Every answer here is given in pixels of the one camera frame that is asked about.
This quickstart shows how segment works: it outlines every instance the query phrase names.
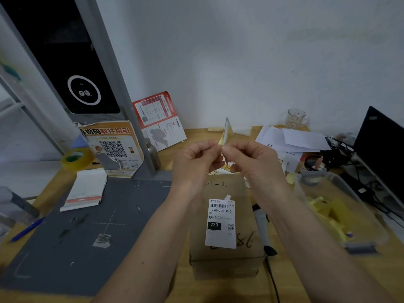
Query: person's right hand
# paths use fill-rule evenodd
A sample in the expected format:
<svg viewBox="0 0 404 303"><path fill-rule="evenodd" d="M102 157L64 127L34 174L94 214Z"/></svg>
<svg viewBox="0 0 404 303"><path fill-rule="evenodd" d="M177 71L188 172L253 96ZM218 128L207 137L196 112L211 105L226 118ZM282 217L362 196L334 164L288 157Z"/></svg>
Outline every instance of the person's right hand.
<svg viewBox="0 0 404 303"><path fill-rule="evenodd" d="M275 150L255 141L233 141L224 145L222 152L235 163L231 172L239 171L247 178L252 195L265 212L271 212L276 202L290 194Z"/></svg>

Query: person's left hand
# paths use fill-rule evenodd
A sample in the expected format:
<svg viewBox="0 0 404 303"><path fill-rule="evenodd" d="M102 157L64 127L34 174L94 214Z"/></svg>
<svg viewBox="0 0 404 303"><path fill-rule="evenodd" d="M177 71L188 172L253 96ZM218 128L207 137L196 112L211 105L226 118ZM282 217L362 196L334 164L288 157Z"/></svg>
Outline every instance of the person's left hand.
<svg viewBox="0 0 404 303"><path fill-rule="evenodd" d="M173 183L170 193L193 200L200 196L209 172L224 166L222 146L215 140L198 141L174 157Z"/></svg>

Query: mug handle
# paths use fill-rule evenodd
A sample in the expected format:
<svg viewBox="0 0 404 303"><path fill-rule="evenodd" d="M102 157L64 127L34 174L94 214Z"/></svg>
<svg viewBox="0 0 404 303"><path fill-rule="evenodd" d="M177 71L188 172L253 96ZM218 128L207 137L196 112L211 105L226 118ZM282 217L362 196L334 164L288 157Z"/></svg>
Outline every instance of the mug handle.
<svg viewBox="0 0 404 303"><path fill-rule="evenodd" d="M298 127L300 128L300 127L303 127L303 126L309 126L309 122L310 122L310 118L309 118L309 116L305 116L304 117L304 119L302 120L302 124L301 125L299 125Z"/></svg>

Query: red and white flyer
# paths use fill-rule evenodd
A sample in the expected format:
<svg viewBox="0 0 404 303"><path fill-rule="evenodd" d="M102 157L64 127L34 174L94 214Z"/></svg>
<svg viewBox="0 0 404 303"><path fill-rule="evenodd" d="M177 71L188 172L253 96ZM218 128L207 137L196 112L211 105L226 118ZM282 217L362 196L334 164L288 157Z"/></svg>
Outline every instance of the red and white flyer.
<svg viewBox="0 0 404 303"><path fill-rule="evenodd" d="M167 91L132 102L143 136L157 151L187 139Z"/></svg>

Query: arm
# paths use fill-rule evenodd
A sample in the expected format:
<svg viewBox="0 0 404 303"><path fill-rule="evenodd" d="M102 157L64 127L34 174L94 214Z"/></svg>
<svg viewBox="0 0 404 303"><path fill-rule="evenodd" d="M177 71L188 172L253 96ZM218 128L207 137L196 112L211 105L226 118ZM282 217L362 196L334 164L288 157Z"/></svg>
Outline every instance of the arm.
<svg viewBox="0 0 404 303"><path fill-rule="evenodd" d="M292 194L277 153L257 142L223 146L268 214L312 302L394 302L390 294L327 233Z"/></svg>
<svg viewBox="0 0 404 303"><path fill-rule="evenodd" d="M221 146L198 142L174 158L167 199L93 302L164 302L209 171L223 166Z"/></svg>

